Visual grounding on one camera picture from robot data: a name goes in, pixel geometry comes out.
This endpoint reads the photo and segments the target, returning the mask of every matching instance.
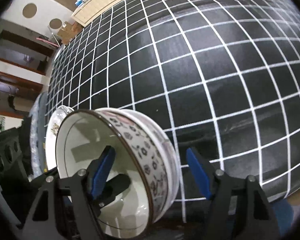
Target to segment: black tablecloth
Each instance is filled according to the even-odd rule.
[[[190,146],[287,196],[300,187],[300,12],[291,0],[124,0],[58,57],[46,123],[60,105],[135,109],[165,130],[182,168],[167,216],[206,206]]]

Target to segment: white bowl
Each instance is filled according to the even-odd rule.
[[[133,122],[138,124],[152,139],[156,147],[161,153],[161,157],[164,161],[167,176],[168,176],[168,197],[161,214],[156,218],[155,222],[158,221],[172,205],[176,199],[179,184],[180,184],[180,169],[178,168],[178,160],[176,152],[162,128],[150,117],[129,109],[119,110],[117,108],[100,108],[96,111],[107,110],[113,113],[123,114]]]
[[[102,208],[101,228],[113,237],[139,236],[170,207],[178,190],[173,186],[179,180],[173,177],[178,169],[175,163],[167,165],[172,162],[162,143],[139,119],[122,110],[103,108],[75,111],[60,125],[56,143],[60,178],[87,168],[106,145],[117,152],[107,180],[123,173],[130,177],[131,185]]]
[[[50,117],[45,140],[46,163],[48,170],[51,170],[57,166],[56,139],[60,124],[67,114],[73,111],[74,110],[69,106],[59,106]]]

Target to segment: patterned bowl rim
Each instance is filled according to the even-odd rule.
[[[111,113],[115,113],[115,114],[119,114],[122,115],[128,119],[130,119],[132,122],[134,122],[135,124],[137,124],[144,132],[146,132],[146,134],[151,138],[151,140],[154,142],[157,150],[159,150],[161,158],[163,159],[163,163],[164,166],[166,168],[167,171],[167,176],[168,178],[170,178],[170,183],[169,183],[169,179],[168,179],[168,194],[167,194],[167,198],[165,199],[165,203],[164,203],[164,208],[161,210],[161,213],[159,213],[159,215],[155,218],[154,223],[157,222],[160,218],[162,218],[162,216],[165,214],[165,212],[168,210],[167,205],[169,205],[169,207],[171,206],[171,203],[169,202],[168,197],[175,199],[175,195],[178,193],[178,191],[175,192],[173,191],[173,181],[172,181],[172,167],[170,167],[169,165],[169,161],[166,160],[167,155],[166,154],[162,154],[163,152],[165,153],[165,150],[163,149],[162,144],[159,142],[159,140],[156,138],[156,136],[151,132],[150,128],[147,127],[146,124],[144,124],[140,119],[138,119],[136,116],[132,115],[130,112],[125,112],[122,111],[124,109],[117,109],[117,108],[113,108],[113,107],[103,107],[103,108],[98,108],[95,109],[95,111],[108,111]],[[152,125],[157,125],[159,127],[159,129],[162,129],[154,120],[152,120],[151,118],[149,118]]]
[[[143,182],[143,185],[145,187],[145,190],[146,190],[146,194],[147,194],[147,197],[148,197],[148,204],[149,204],[149,217],[148,217],[148,221],[147,221],[147,225],[145,227],[145,229],[143,230],[143,232],[141,234],[139,234],[138,236],[134,236],[132,238],[138,238],[140,237],[144,232],[148,231],[149,229],[149,226],[153,223],[153,213],[154,213],[154,207],[153,207],[153,199],[152,199],[152,195],[151,195],[151,190],[150,190],[150,187],[148,185],[148,182],[146,180],[146,176],[144,175],[143,173],[143,170],[137,160],[137,158],[135,157],[135,155],[133,154],[133,151],[131,150],[131,148],[129,147],[128,143],[125,141],[125,139],[123,138],[122,134],[110,123],[108,122],[103,116],[102,116],[102,113],[98,113],[94,110],[86,110],[86,109],[79,109],[79,110],[75,110],[71,113],[69,113],[64,119],[63,121],[61,122],[60,124],[60,127],[59,127],[59,130],[63,124],[63,122],[65,120],[67,120],[71,115],[73,114],[77,114],[77,113],[86,113],[86,114],[91,114],[93,115],[94,117],[100,119],[107,127],[109,127],[117,136],[117,138],[121,141],[122,145],[125,147],[125,149],[127,150],[128,154],[130,155],[134,165],[136,166],[138,172],[139,172],[139,175],[142,179],[142,182]],[[57,138],[56,138],[56,145],[55,145],[55,152],[57,152],[57,141],[58,141],[58,135],[59,133],[57,134]]]

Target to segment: white plate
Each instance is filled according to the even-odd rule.
[[[59,106],[50,117],[45,141],[46,163],[48,170],[57,166],[56,162],[56,139],[59,126],[63,119],[74,110],[69,106]]]

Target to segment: metal screw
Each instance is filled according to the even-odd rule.
[[[254,181],[256,181],[256,177],[253,176],[253,175],[249,175],[249,176],[248,176],[248,180],[249,180],[250,182],[254,182]]]
[[[222,176],[225,172],[223,170],[216,170],[217,176]]]
[[[78,171],[78,175],[79,175],[80,177],[86,175],[86,173],[87,173],[87,171],[86,171],[85,169],[81,169],[81,170]]]
[[[46,182],[52,182],[52,181],[53,181],[53,176],[46,177]]]

